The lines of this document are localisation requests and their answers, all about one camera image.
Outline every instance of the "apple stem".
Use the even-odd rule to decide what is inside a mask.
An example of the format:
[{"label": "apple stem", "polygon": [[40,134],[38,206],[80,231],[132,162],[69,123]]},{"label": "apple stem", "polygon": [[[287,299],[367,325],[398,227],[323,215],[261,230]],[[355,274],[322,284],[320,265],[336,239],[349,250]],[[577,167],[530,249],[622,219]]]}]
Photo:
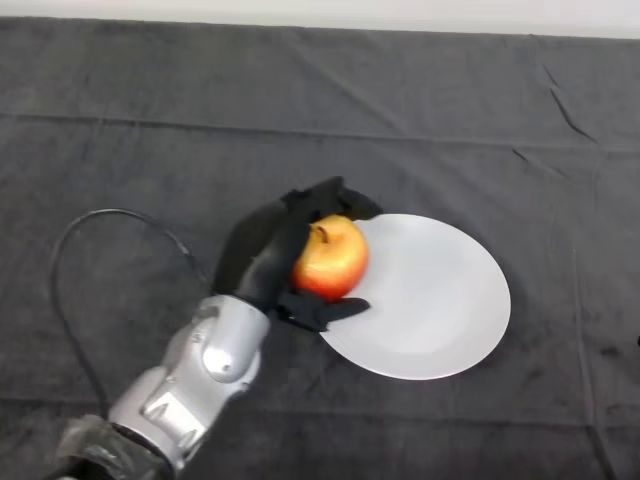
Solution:
[{"label": "apple stem", "polygon": [[322,243],[329,243],[329,234],[327,231],[322,228],[320,225],[316,225],[314,227],[318,232],[320,232],[320,236],[322,237]]}]

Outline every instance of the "red apple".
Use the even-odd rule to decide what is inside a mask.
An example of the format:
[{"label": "red apple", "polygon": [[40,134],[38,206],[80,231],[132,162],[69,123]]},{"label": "red apple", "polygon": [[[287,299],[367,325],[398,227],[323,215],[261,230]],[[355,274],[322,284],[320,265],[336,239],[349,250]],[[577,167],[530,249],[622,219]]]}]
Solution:
[{"label": "red apple", "polygon": [[335,302],[358,284],[368,262],[369,247],[360,229],[347,217],[332,215],[311,225],[293,284]]}]

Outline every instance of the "white plate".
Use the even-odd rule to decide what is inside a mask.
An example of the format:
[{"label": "white plate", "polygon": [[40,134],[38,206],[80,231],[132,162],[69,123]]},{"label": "white plate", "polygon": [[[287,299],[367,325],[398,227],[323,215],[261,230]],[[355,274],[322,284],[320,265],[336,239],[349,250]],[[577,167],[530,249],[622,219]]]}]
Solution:
[{"label": "white plate", "polygon": [[357,222],[369,267],[348,296],[371,309],[333,322],[322,336],[372,372],[406,380],[466,370],[498,345],[511,298],[500,267],[460,230],[415,215]]}]

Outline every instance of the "dark gray cloth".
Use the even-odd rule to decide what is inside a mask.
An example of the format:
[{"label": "dark gray cloth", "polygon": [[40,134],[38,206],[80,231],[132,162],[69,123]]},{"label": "dark gray cloth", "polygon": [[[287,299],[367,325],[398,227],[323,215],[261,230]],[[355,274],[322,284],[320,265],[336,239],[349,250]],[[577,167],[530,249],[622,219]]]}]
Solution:
[{"label": "dark gray cloth", "polygon": [[[211,270],[243,214],[338,174],[482,243],[506,336],[407,382],[274,325],[185,478],[637,478],[639,132],[638,42],[0,20],[0,476],[45,472],[96,411],[44,288],[67,222],[137,209]],[[70,247],[64,304],[113,400],[203,289],[133,220]]]}]

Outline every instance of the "robotic arm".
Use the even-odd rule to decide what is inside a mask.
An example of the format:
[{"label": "robotic arm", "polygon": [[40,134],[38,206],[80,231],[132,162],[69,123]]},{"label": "robotic arm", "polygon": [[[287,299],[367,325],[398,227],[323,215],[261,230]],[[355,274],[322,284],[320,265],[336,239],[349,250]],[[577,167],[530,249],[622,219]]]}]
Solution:
[{"label": "robotic arm", "polygon": [[154,480],[179,475],[229,399],[249,389],[271,320],[313,332],[369,308],[365,300],[326,303],[294,290],[294,265],[309,224],[332,214],[369,219],[370,199],[332,178],[292,191],[240,221],[216,270],[211,296],[171,340],[160,366],[144,372],[115,403],[108,421],[87,416],[69,425],[50,478]]}]

